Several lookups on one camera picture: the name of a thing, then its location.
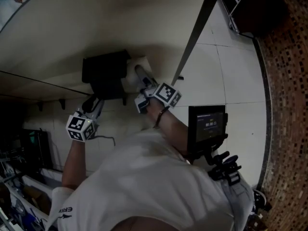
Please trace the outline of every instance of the display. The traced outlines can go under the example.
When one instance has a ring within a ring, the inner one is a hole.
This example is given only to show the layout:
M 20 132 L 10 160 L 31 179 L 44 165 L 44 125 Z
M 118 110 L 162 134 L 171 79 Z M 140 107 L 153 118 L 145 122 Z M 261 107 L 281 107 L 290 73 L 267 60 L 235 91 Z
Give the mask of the display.
M 197 115 L 196 142 L 222 135 L 223 113 Z

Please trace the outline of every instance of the cable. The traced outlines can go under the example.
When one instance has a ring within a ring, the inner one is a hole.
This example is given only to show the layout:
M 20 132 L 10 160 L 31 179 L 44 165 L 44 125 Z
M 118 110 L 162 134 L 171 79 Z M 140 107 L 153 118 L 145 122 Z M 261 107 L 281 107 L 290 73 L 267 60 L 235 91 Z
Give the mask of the cable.
M 116 141 L 114 139 L 114 137 L 108 137 L 108 136 L 103 136 L 103 135 L 97 135 L 97 136 L 93 136 L 93 137 L 90 137 L 88 140 L 93 140 L 93 139 L 96 139 L 96 138 L 105 138 L 105 139 L 112 139 L 113 142 L 114 142 L 114 146 L 116 146 Z

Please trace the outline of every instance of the black monitor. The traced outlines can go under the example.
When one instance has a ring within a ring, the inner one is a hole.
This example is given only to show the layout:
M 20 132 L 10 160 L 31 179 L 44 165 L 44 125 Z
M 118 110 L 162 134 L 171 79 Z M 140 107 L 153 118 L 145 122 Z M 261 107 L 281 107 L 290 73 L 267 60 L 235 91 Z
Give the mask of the black monitor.
M 227 120 L 224 105 L 190 106 L 188 151 L 193 154 L 209 148 L 216 150 L 227 137 Z

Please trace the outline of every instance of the brick wall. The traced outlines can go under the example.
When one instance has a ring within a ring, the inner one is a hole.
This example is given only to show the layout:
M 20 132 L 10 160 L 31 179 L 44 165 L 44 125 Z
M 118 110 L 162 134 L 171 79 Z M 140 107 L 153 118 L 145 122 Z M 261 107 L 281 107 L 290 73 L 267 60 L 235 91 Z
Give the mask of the brick wall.
M 270 231 L 308 227 L 308 0 L 285 0 L 289 15 L 258 38 L 269 80 L 272 134 L 261 212 Z

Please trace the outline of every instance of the white object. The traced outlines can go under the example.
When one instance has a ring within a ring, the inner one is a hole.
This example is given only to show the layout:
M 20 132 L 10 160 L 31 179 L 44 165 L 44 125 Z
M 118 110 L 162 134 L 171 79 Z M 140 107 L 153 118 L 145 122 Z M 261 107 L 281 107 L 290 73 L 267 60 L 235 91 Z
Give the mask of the white object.
M 158 86 L 153 96 L 162 101 L 166 106 L 174 108 L 182 95 L 173 86 L 163 82 Z
M 71 139 L 85 142 L 94 132 L 94 122 L 91 119 L 70 115 L 66 130 Z
M 29 177 L 28 175 L 24 175 L 22 177 L 22 179 L 23 179 L 25 185 L 39 189 L 42 192 L 46 193 L 50 199 L 52 198 L 52 188 L 50 186 L 45 185 L 45 184 Z
M 146 100 L 143 94 L 139 94 L 137 98 L 135 98 L 135 105 L 138 110 L 138 113 L 142 113 L 142 111 L 149 104 L 149 101 Z
M 18 192 L 16 192 L 15 189 L 13 189 L 8 183 L 5 183 L 5 186 L 10 191 L 12 205 L 15 206 L 16 199 L 19 199 L 21 201 L 21 203 L 23 204 L 26 212 L 35 217 L 35 222 L 37 224 L 43 223 L 44 227 L 46 227 L 48 215 L 46 215 L 44 212 L 37 209 L 32 204 L 30 204 L 26 199 L 24 199 L 22 196 L 20 196 L 18 194 Z
M 153 78 L 152 70 L 146 56 L 128 60 L 127 75 L 122 79 L 123 88 L 127 93 L 136 93 L 144 88 L 135 72 L 135 66 L 137 65 L 142 66 L 146 74 Z
M 221 183 L 188 165 L 159 132 L 141 132 L 122 145 L 74 194 L 67 188 L 53 190 L 48 226 L 58 221 L 59 231 L 111 230 L 131 216 L 144 216 L 177 230 L 232 229 Z M 243 209 L 246 217 L 251 208 Z

